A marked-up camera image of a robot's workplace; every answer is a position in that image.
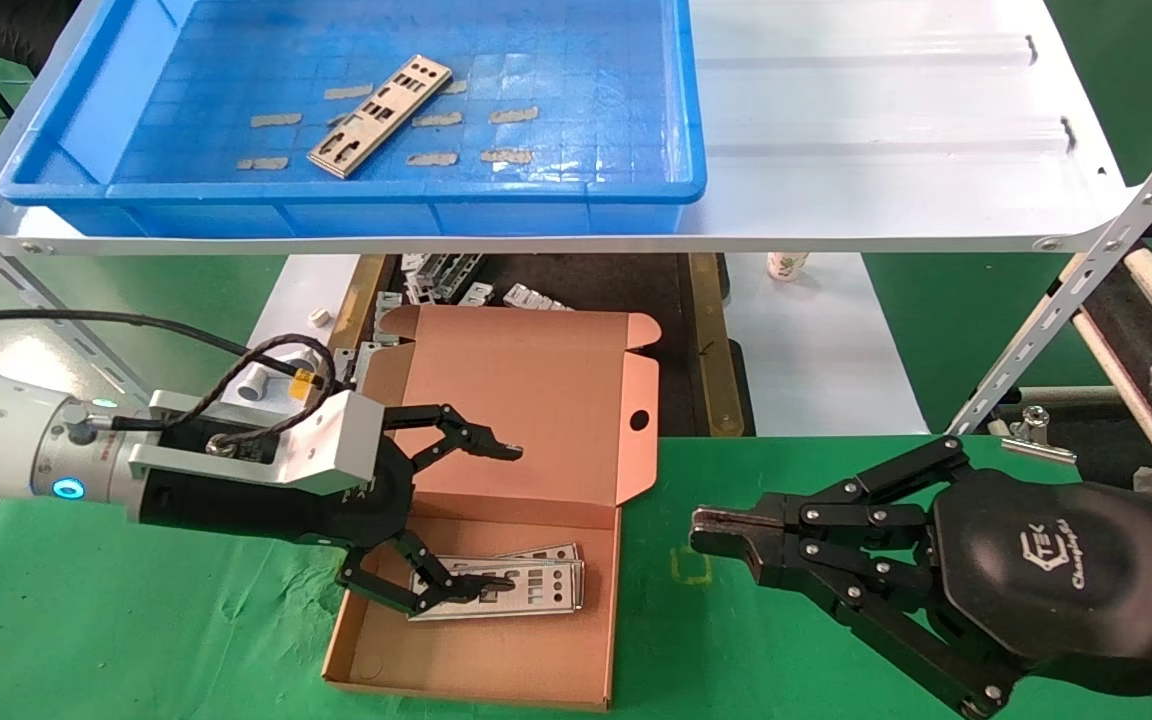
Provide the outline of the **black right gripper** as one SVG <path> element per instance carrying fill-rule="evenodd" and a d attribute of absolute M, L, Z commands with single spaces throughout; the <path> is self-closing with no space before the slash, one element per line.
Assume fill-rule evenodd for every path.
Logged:
<path fill-rule="evenodd" d="M 934 438 L 809 495 L 765 492 L 746 510 L 703 505 L 691 547 L 745 562 L 760 588 L 804 594 L 958 717 L 992 719 L 1020 674 L 960 655 L 859 571 L 827 564 L 835 550 L 823 543 L 914 546 L 931 511 L 910 497 L 968 468 L 961 439 Z M 1011 655 L 1152 667 L 1152 495 L 983 469 L 931 510 L 948 605 Z"/>

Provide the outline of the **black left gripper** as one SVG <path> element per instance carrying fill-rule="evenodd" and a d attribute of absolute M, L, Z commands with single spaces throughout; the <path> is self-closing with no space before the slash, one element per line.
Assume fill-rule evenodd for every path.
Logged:
<path fill-rule="evenodd" d="M 444 439 L 403 454 L 393 430 L 438 429 Z M 476 602 L 507 592 L 515 582 L 486 575 L 454 575 L 407 526 L 414 473 L 453 450 L 517 461 L 524 450 L 498 441 L 485 425 L 465 420 L 452 406 L 385 407 L 372 400 L 329 400 L 305 423 L 285 433 L 273 461 L 241 477 L 237 470 L 147 470 L 136 520 L 221 536 L 326 544 L 346 550 L 335 583 L 388 609 L 420 616 L 444 602 Z M 420 592 L 364 568 L 369 553 L 391 544 L 424 582 Z"/>

